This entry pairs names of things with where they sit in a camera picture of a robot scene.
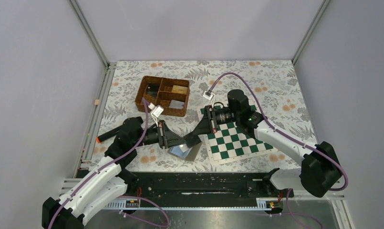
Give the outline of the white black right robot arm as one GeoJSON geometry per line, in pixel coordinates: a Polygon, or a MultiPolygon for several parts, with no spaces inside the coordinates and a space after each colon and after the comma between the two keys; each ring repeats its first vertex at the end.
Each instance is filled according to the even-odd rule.
{"type": "Polygon", "coordinates": [[[229,91],[227,99],[228,105],[221,109],[205,106],[200,122],[184,137],[188,147],[193,146],[200,135],[217,132],[219,125],[235,123],[243,134],[269,144],[299,164],[300,184],[313,196],[321,198],[327,191],[338,191],[333,185],[341,177],[347,179],[331,144],[305,142],[285,133],[262,110],[252,110],[248,97],[240,89],[229,91]]]}

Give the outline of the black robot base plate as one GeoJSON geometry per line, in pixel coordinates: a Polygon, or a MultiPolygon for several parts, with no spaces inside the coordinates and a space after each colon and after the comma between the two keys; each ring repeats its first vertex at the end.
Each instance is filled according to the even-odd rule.
{"type": "Polygon", "coordinates": [[[255,207],[258,198],[294,197],[277,188],[268,173],[133,172],[125,179],[126,196],[140,196],[164,208],[255,207]]]}

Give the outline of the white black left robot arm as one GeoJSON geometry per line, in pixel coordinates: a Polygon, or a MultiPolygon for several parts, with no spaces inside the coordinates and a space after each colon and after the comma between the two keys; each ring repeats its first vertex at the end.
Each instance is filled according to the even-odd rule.
{"type": "Polygon", "coordinates": [[[142,128],[142,117],[132,117],[99,136],[99,141],[113,137],[104,157],[81,181],[58,199],[48,198],[42,205],[45,229],[83,229],[90,219],[115,198],[132,196],[137,191],[137,177],[126,166],[137,155],[139,146],[158,144],[167,149],[185,140],[172,132],[165,121],[142,128]]]}

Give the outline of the silver metal card holder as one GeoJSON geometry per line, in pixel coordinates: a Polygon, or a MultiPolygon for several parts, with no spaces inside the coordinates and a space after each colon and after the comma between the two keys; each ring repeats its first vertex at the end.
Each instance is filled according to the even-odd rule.
{"type": "Polygon", "coordinates": [[[168,150],[168,153],[185,161],[194,161],[200,151],[201,146],[202,142],[199,140],[191,147],[188,147],[186,144],[174,146],[168,150]]]}

